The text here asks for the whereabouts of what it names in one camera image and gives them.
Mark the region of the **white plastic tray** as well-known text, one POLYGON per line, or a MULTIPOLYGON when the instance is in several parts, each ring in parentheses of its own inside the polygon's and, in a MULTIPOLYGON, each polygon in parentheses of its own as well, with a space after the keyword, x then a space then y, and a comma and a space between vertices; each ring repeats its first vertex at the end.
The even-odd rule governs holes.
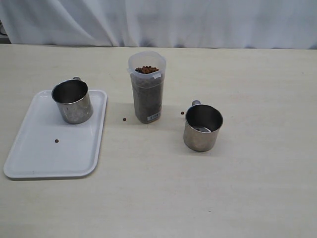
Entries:
POLYGON ((10 179, 80 178, 97 166, 107 94, 90 90, 93 115, 81 124, 66 123, 50 90, 36 94, 3 167, 10 179))

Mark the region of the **clear plastic tall container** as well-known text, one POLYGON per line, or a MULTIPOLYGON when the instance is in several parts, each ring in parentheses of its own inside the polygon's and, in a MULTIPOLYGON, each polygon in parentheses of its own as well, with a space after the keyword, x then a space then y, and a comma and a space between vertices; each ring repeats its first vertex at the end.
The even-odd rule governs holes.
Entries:
POLYGON ((160 118, 165 70, 165 58, 154 51, 136 53, 128 59, 135 115, 144 124, 160 118))

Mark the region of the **white curtain backdrop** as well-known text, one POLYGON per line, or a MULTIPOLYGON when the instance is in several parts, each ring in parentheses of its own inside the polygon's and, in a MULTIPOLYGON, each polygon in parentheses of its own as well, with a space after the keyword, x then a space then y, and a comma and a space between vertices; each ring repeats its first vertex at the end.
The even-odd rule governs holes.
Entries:
POLYGON ((3 0, 14 44, 317 47, 314 0, 3 0))

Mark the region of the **steel mug with kibble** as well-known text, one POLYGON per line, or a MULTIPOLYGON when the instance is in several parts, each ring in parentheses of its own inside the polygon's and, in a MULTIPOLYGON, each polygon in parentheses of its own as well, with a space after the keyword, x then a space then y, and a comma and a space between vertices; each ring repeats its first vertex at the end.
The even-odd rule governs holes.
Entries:
POLYGON ((93 114, 88 85, 80 77, 57 84, 52 90, 52 99, 66 123, 80 124, 93 114))

